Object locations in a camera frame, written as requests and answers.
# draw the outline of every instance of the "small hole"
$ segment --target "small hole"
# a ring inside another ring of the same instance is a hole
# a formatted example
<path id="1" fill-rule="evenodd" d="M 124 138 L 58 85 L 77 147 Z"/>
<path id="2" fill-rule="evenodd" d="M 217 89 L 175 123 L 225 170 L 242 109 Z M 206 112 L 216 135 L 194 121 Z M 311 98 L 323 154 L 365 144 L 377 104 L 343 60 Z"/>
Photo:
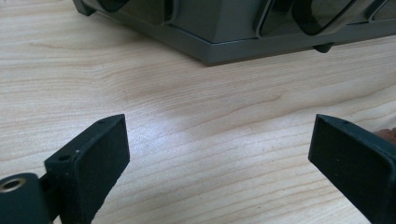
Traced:
<path id="1" fill-rule="evenodd" d="M 62 157 L 59 158 L 60 161 L 67 161 L 67 160 L 69 160 L 69 159 L 70 159 L 70 156 L 69 156 L 69 155 L 62 156 Z"/>
<path id="2" fill-rule="evenodd" d="M 26 182 L 25 178 L 16 178 L 8 180 L 8 182 L 0 185 L 0 193 L 7 193 L 14 189 L 18 189 Z"/>

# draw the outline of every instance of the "wood grain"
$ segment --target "wood grain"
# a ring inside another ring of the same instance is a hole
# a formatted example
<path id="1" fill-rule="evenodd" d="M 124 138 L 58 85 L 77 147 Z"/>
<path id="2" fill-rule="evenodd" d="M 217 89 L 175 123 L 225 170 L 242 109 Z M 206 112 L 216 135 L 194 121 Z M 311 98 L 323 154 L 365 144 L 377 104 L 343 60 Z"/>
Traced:
<path id="1" fill-rule="evenodd" d="M 0 178 L 124 113 L 131 163 L 93 223 L 368 223 L 307 152 L 317 113 L 396 126 L 395 49 L 206 67 L 71 0 L 4 0 Z"/>

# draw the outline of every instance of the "screw hole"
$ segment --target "screw hole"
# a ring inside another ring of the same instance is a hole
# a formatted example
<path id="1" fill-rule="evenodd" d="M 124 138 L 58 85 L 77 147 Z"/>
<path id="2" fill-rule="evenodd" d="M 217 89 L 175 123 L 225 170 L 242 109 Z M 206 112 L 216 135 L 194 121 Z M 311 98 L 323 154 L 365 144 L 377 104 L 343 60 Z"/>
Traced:
<path id="1" fill-rule="evenodd" d="M 62 157 L 59 158 L 60 161 L 67 161 L 69 159 L 70 159 L 69 155 L 65 155 L 65 156 L 62 156 Z"/>
<path id="2" fill-rule="evenodd" d="M 12 190 L 20 188 L 26 182 L 25 178 L 16 178 L 8 180 L 6 183 L 0 185 L 0 193 L 7 193 Z"/>

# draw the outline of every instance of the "wooden table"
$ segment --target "wooden table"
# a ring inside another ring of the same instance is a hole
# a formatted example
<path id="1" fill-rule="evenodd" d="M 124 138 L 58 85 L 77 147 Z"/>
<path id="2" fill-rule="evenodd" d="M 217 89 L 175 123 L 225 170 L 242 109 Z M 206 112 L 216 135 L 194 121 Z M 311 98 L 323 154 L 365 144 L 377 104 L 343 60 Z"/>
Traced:
<path id="1" fill-rule="evenodd" d="M 93 223 L 368 223 L 307 160 L 317 113 L 396 126 L 396 36 L 206 67 L 71 0 L 0 2 L 0 178 L 125 114 Z"/>

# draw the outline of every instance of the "light wood surface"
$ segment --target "light wood surface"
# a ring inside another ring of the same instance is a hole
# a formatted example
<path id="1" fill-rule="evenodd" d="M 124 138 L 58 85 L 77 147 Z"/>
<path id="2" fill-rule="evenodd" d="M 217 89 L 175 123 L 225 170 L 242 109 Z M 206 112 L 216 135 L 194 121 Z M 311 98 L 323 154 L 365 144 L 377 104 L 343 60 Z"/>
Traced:
<path id="1" fill-rule="evenodd" d="M 317 113 L 396 126 L 396 37 L 206 67 L 72 0 L 0 2 L 0 178 L 124 113 L 93 223 L 368 223 L 307 160 Z"/>

